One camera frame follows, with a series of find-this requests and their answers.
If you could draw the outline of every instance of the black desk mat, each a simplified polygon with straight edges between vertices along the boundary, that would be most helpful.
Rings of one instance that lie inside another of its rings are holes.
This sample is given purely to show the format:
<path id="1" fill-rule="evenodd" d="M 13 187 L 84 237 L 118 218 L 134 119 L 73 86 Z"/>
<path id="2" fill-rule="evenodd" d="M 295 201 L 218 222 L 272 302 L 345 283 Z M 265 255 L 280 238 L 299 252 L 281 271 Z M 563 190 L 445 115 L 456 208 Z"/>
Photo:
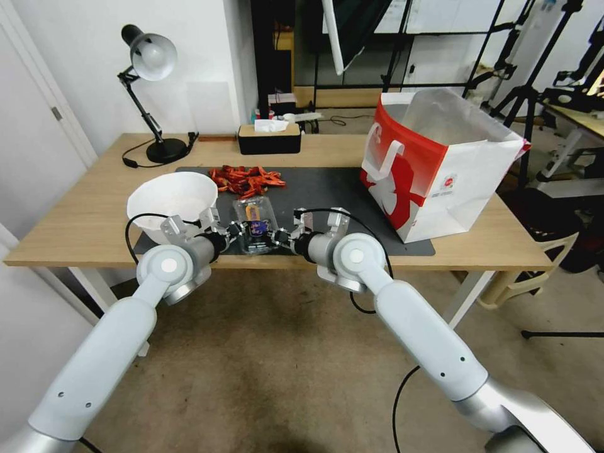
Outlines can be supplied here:
<path id="1" fill-rule="evenodd" d="M 197 172 L 207 175 L 207 167 L 180 167 L 180 171 Z M 274 168 L 281 173 L 281 178 L 287 182 L 286 187 L 269 187 L 266 196 L 271 200 L 275 211 L 277 224 L 291 231 L 294 227 L 293 210 L 295 208 L 331 208 L 341 206 L 354 216 L 360 218 L 380 238 L 388 255 L 432 256 L 434 248 L 430 240 L 403 243 L 390 225 L 378 204 L 369 194 L 359 179 L 357 168 Z M 233 201 L 237 195 L 222 192 L 218 194 L 216 207 L 220 220 L 227 225 L 235 219 Z M 313 228 L 318 231 L 327 230 L 328 213 L 313 213 Z M 364 228 L 355 221 L 348 227 L 349 233 L 366 233 Z M 134 250 L 138 254 L 145 253 L 155 246 L 146 234 L 139 238 Z M 280 248 L 272 252 L 278 255 L 291 254 Z M 225 252 L 227 255 L 242 254 L 237 245 L 232 244 Z"/>

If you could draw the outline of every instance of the black lamp base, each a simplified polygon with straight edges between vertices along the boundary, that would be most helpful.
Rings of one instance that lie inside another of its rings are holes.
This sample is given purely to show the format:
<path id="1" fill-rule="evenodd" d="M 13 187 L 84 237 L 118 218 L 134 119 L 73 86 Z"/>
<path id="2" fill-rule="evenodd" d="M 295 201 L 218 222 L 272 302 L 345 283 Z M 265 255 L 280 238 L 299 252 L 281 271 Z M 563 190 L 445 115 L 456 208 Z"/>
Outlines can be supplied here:
<path id="1" fill-rule="evenodd" d="M 163 143 L 155 142 L 147 148 L 147 158 L 158 164 L 169 164 L 187 155 L 187 145 L 178 138 L 165 138 Z"/>

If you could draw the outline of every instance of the lamp arm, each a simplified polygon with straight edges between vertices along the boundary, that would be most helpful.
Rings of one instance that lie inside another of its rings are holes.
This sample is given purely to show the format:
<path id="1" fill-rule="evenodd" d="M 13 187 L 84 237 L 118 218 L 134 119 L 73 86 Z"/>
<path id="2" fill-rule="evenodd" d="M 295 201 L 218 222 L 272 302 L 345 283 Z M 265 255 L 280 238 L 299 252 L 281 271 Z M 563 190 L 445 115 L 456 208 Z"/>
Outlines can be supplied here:
<path id="1" fill-rule="evenodd" d="M 143 121 L 147 124 L 149 129 L 151 129 L 151 132 L 153 133 L 153 135 L 155 137 L 155 141 L 157 143 L 163 143 L 164 139 L 162 138 L 161 126 L 157 123 L 155 118 L 153 118 L 153 116 L 151 116 L 151 114 L 145 110 L 145 108 L 142 106 L 142 104 L 138 100 L 137 95 L 134 94 L 134 91 L 132 91 L 132 87 L 131 87 L 132 82 L 135 82 L 135 81 L 139 80 L 139 78 L 140 78 L 138 75 L 133 75 L 130 73 L 133 69 L 134 68 L 132 66 L 129 66 L 125 71 L 120 72 L 118 74 L 118 78 L 119 78 L 121 84 L 124 85 L 124 88 L 126 89 L 128 94 L 132 98 L 132 101 L 134 102 L 134 104 L 137 106 L 137 108 L 140 112 L 140 115 L 143 117 Z"/>

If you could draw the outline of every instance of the shopping bag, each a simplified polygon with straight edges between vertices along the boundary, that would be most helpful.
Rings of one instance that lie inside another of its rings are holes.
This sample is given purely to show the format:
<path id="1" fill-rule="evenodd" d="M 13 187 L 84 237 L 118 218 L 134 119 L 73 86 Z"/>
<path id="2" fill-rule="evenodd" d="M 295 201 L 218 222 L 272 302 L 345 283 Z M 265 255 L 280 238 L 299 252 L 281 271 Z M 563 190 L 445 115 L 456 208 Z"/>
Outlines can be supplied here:
<path id="1" fill-rule="evenodd" d="M 361 181 L 404 242 L 463 233 L 529 147 L 449 89 L 383 93 Z"/>

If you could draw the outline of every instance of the paper bag handle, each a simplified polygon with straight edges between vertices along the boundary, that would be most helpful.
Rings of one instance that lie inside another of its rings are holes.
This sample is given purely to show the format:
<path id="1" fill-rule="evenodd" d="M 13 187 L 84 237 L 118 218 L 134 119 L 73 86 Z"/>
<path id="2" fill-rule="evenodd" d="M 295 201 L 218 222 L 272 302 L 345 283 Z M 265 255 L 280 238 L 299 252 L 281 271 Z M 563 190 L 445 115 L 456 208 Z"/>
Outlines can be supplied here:
<path id="1" fill-rule="evenodd" d="M 403 155 L 403 152 L 405 151 L 405 145 L 398 140 L 393 140 L 390 142 L 390 146 L 388 147 L 386 156 L 384 156 L 384 160 L 382 160 L 381 163 L 376 162 L 376 157 L 371 151 L 372 148 L 370 148 L 370 143 L 374 134 L 380 127 L 381 125 L 379 123 L 373 123 L 371 126 L 365 141 L 365 156 L 361 164 L 361 168 L 365 170 L 367 174 L 375 181 L 379 181 L 380 179 L 384 179 L 386 176 L 388 176 L 396 155 Z"/>

